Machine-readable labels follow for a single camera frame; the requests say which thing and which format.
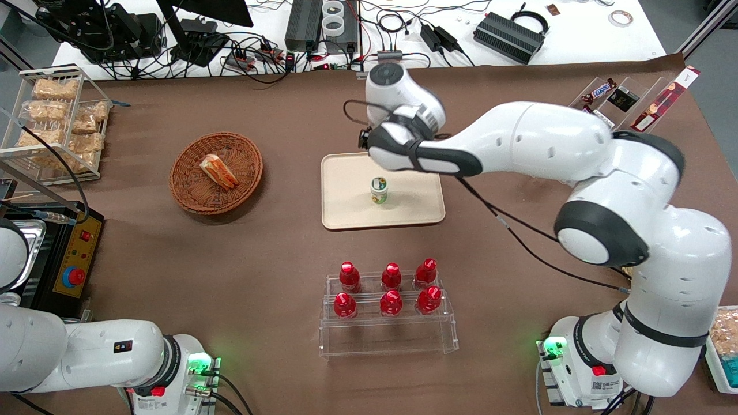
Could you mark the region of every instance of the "brown paper tablecloth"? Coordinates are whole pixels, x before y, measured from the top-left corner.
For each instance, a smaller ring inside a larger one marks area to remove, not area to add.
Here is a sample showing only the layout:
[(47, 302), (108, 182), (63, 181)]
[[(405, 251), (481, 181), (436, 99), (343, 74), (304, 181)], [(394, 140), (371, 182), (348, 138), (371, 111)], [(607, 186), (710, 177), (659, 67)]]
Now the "brown paper tablecloth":
[[(629, 75), (650, 85), (682, 68), (681, 58), (671, 56), (641, 63), (424, 69), (413, 77), (444, 102), (443, 131), (455, 133), (500, 103), (568, 105), (595, 76)], [(91, 206), (107, 218), (90, 280), (94, 316), (152, 320), (163, 332), (194, 335), (209, 353), (223, 357), (223, 373), (257, 415), (534, 414), (534, 341), (564, 316), (600, 312), (624, 297), (535, 261), (449, 177), (442, 179), (446, 218), (438, 225), (323, 228), (320, 160), (356, 151), (359, 126), (341, 111), (344, 100), (363, 98), (364, 83), (354, 73), (290, 75), (266, 90), (247, 78), (101, 85), (111, 98), (133, 106), (113, 110), (103, 178), (84, 185)], [(214, 131), (251, 138), (265, 163), (252, 199), (237, 214), (216, 220), (185, 213), (168, 190), (178, 153)], [(738, 236), (738, 187), (692, 96), (683, 96), (654, 132), (686, 154), (673, 203), (715, 215)], [(570, 193), (559, 182), (516, 174), (470, 182), (493, 203), (548, 231)], [(556, 265), (627, 284), (515, 228)], [(444, 274), (458, 351), (330, 362), (318, 356), (327, 273), (346, 260), (369, 272), (389, 261), (415, 267), (426, 257), (438, 259)], [(723, 304), (738, 304), (735, 277)], [(679, 394), (658, 399), (652, 413), (735, 414), (738, 397), (711, 391), (710, 382), (699, 365)], [(232, 396), (225, 388), (223, 393)], [(113, 388), (28, 397), (57, 415), (127, 413)], [(542, 400), (546, 414), (591, 413), (549, 407), (544, 391)], [(0, 408), (3, 414), (33, 414), (6, 394)]]

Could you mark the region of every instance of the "clear acrylic rack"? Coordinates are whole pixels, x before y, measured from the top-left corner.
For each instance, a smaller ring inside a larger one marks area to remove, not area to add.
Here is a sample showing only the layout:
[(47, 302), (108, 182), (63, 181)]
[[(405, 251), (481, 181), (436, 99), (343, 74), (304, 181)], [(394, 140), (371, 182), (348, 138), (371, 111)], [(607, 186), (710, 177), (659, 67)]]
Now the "clear acrylic rack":
[(420, 291), (412, 287), (414, 272), (402, 270), (401, 274), (399, 292), (403, 307), (399, 315), (384, 317), (380, 313), (379, 299), (384, 294), (380, 285), (382, 273), (372, 272), (361, 276), (361, 292), (351, 294), (356, 300), (358, 314), (349, 320), (339, 318), (333, 311), (336, 294), (342, 288), (337, 274), (328, 275), (320, 313), (320, 356), (328, 359), (421, 351), (448, 354), (458, 350), (456, 319), (440, 276), (436, 278), (435, 285), (441, 288), (441, 306), (430, 315), (421, 315), (415, 310), (415, 300)]

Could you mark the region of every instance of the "qr code label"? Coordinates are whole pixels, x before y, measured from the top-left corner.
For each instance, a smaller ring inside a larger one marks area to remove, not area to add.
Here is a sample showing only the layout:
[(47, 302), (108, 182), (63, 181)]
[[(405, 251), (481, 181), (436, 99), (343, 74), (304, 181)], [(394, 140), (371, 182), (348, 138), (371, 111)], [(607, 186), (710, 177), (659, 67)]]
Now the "qr code label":
[(592, 394), (613, 394), (620, 390), (620, 377), (617, 375), (592, 377)]

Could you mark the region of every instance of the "tape roll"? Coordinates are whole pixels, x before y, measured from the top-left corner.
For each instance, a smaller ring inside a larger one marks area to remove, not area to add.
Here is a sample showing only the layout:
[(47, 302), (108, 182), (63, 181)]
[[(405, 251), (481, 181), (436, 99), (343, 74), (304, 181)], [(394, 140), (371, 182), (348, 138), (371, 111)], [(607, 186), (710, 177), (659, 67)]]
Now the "tape roll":
[[(333, 29), (329, 28), (328, 25), (331, 23), (337, 23), (339, 26), (335, 27)], [(341, 36), (344, 31), (343, 27), (343, 17), (342, 16), (336, 16), (336, 15), (328, 15), (323, 18), (323, 34), (335, 38), (336, 36)]]
[(615, 10), (607, 17), (617, 27), (627, 27), (633, 22), (633, 16), (625, 10)]
[(338, 0), (326, 0), (323, 2), (323, 16), (343, 17), (343, 3)]

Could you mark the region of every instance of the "brown wicker basket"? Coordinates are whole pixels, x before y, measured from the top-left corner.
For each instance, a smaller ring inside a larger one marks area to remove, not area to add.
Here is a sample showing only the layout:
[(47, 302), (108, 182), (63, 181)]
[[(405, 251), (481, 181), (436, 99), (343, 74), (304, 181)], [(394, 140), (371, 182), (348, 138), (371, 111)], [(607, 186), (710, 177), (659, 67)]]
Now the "brown wicker basket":
[[(215, 154), (233, 172), (238, 185), (227, 191), (200, 169), (207, 154)], [(261, 153), (256, 145), (240, 134), (208, 134), (189, 144), (177, 157), (169, 174), (169, 189), (183, 209), (200, 215), (217, 215), (239, 206), (248, 199), (263, 171)]]

